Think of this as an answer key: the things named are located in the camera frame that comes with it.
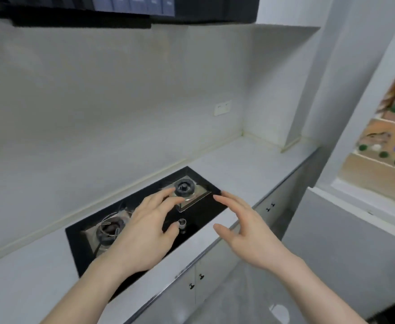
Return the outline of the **person's left hand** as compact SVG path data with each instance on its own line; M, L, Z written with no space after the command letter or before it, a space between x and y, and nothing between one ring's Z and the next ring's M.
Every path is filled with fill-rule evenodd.
M155 209L138 206L109 250L97 260L129 266L130 276L152 269L173 246L163 245L162 227L168 212L183 201L183 197L171 195Z

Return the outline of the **person's right hand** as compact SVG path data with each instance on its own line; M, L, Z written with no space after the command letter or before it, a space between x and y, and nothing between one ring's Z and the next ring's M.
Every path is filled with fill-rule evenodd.
M293 254L271 231L263 218L243 199L227 191L213 198L228 207L238 218L238 237L233 252L249 264L274 274L281 272Z

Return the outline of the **person's right forearm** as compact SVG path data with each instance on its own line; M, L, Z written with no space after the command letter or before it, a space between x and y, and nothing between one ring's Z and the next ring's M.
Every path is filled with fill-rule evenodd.
M368 324L298 256L284 254L268 269L282 282L309 324Z

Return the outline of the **person's left forearm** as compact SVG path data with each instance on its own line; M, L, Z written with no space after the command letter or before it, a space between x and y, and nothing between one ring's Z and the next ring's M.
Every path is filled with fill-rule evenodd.
M40 324L97 324L130 267L105 260L93 262Z

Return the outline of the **small black gas burner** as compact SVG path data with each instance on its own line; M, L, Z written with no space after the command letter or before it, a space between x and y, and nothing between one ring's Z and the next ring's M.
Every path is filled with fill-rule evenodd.
M179 179L174 183L176 196L188 198L195 192L195 182L189 178Z

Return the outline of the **grey cabinet door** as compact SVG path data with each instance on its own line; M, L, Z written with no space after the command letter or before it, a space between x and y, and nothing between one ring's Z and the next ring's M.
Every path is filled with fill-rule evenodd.
M298 180L301 178L305 167L305 164L298 167L298 169L290 174L289 177L280 183L254 208L269 227L277 221L277 219L287 208L293 191L295 190ZM266 212L265 208L271 208L271 211Z
M195 266L195 302L197 307L215 292L238 262L239 257L222 239L201 257ZM199 280L200 273L205 275L202 280Z
M183 324L195 310L195 266L166 288L134 321L125 324Z

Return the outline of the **black glass gas cooktop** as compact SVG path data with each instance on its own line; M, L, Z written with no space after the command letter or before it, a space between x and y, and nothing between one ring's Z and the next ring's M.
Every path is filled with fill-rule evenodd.
M146 196L162 189L174 188L174 183L182 178L189 178L195 182L195 192L190 197L184 198L184 202L176 205L166 216L162 227L164 232L179 219L184 218L187 221L185 233L179 233L166 256L179 248L227 208L213 198L213 195L221 194L220 189L190 167L184 167L65 229L78 276L82 277L92 261L111 247L100 246L96 238L97 226L104 219L119 216L125 221L126 226L136 207Z

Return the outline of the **large black gas burner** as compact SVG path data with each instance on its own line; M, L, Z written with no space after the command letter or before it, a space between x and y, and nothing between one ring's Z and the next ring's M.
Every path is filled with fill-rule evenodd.
M96 238L100 246L111 246L124 228L125 221L119 216L104 219L96 229Z

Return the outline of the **wooden shelf unit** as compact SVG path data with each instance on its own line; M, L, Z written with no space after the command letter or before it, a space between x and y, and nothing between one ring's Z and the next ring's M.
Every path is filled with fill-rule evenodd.
M342 180L392 201L395 201L395 114L389 108L394 101L395 79L340 171ZM368 149L360 152L361 144L367 144ZM389 157L380 158L379 152L373 152L370 146L374 144L381 144L380 152L388 152Z

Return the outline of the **black range hood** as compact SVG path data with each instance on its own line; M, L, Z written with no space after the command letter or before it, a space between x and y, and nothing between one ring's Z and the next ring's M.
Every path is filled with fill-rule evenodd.
M0 0L16 27L142 28L152 24L249 24L259 0Z

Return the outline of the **white wall socket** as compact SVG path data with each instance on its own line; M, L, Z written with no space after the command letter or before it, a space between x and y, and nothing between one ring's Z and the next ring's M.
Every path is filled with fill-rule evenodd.
M213 115L216 117L223 114L227 114L231 111L231 109L232 109L232 100L217 103L214 106Z

